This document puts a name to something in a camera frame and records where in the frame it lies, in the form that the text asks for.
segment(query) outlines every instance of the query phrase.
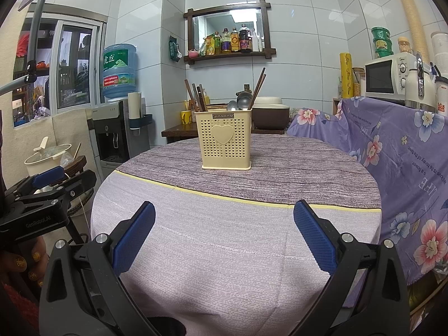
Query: wooden mirror frame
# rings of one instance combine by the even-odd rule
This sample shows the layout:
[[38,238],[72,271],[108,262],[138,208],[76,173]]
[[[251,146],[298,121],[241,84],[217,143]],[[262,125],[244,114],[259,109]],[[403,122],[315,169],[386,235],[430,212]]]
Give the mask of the wooden mirror frame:
[[219,12],[228,12],[231,10],[241,10],[241,9],[260,9],[261,10],[261,20],[263,23],[263,34],[264,34],[264,48],[262,52],[232,52],[219,55],[205,55],[203,57],[190,58],[187,55],[184,57],[184,61],[189,65],[194,64],[194,62],[200,60],[209,59],[219,59],[219,58],[234,58],[234,57],[259,57],[264,56],[266,59],[271,59],[272,55],[276,54],[276,49],[270,46],[270,35],[269,35],[269,22],[267,20],[267,9],[270,9],[270,3],[266,0],[260,0],[258,3],[242,3],[235,5],[223,5],[216,7],[208,7],[207,9],[193,10],[188,9],[184,14],[184,18],[187,19],[187,42],[188,50],[194,49],[194,33],[193,33],[193,18],[197,16],[211,15]]

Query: fingernail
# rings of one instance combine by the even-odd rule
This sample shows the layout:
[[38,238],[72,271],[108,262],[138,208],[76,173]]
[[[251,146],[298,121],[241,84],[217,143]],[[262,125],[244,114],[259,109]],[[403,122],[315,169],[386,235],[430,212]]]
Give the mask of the fingernail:
[[26,268],[26,260],[25,260],[25,258],[22,258],[21,256],[18,256],[18,257],[16,258],[16,265],[17,265],[19,268],[21,268],[21,269]]
[[37,280],[37,274],[30,271],[28,273],[28,278],[30,278],[30,280],[32,280],[32,281],[35,281],[35,280]]
[[39,251],[36,251],[35,253],[33,253],[33,259],[35,262],[38,262],[40,260],[40,253]]

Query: hand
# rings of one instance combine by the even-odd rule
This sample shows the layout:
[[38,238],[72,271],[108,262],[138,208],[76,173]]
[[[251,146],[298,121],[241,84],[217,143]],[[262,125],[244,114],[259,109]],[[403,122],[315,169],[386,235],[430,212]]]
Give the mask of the hand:
[[[42,236],[36,239],[31,255],[35,263],[28,271],[28,278],[36,281],[42,287],[43,276],[46,271],[49,256],[46,253],[45,241]],[[27,268],[26,260],[17,254],[9,253],[7,251],[0,251],[0,280],[5,284],[10,284],[8,273],[22,273]]]

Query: floral cloth cover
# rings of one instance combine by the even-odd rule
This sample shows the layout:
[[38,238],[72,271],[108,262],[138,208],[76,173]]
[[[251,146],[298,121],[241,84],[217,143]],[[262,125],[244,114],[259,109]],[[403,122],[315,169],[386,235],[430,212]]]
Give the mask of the floral cloth cover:
[[343,99],[336,115],[301,109],[288,129],[349,153],[375,178],[381,241],[396,244],[409,284],[448,262],[448,121],[367,97]]

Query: yellow trim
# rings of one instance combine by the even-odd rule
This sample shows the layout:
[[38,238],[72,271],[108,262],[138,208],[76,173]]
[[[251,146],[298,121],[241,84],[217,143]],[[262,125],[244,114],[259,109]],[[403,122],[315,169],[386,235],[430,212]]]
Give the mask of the yellow trim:
[[[255,206],[276,207],[276,208],[294,208],[294,205],[287,205],[287,204],[283,204],[283,203],[258,202],[256,200],[245,200],[245,199],[241,199],[241,198],[226,197],[226,196],[220,196],[218,194],[211,194],[211,193],[195,191],[193,189],[176,187],[176,186],[168,185],[168,184],[165,184],[162,182],[156,182],[155,180],[145,179],[145,178],[133,176],[132,174],[123,173],[122,171],[119,171],[117,169],[114,170],[114,172],[121,174],[122,176],[134,178],[137,180],[142,180],[143,182],[148,182],[153,185],[159,185],[162,187],[171,188],[171,189],[175,189],[177,191],[182,191],[182,192],[186,192],[186,193],[196,194],[199,196],[216,198],[216,199],[220,199],[220,200],[231,200],[232,202],[246,203],[248,205],[255,205]],[[342,210],[342,211],[350,211],[350,212],[381,212],[380,208],[352,208],[352,207],[343,207],[343,206],[334,206],[334,205],[317,205],[317,204],[310,204],[310,207],[311,208],[319,208],[319,209]]]

